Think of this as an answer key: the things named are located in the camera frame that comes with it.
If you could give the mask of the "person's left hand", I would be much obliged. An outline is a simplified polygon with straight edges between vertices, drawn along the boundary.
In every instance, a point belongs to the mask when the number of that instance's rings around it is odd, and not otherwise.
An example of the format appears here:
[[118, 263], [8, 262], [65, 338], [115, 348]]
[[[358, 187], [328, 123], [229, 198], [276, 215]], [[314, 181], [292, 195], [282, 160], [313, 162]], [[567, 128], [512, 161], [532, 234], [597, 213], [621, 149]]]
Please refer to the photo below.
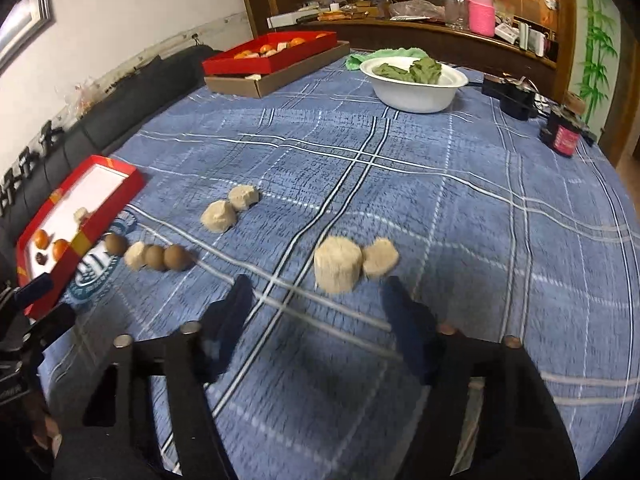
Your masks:
[[23, 398], [23, 408], [32, 423], [32, 436], [40, 448], [58, 456], [62, 443], [62, 434], [58, 423], [48, 408], [46, 398], [40, 390], [32, 390]]

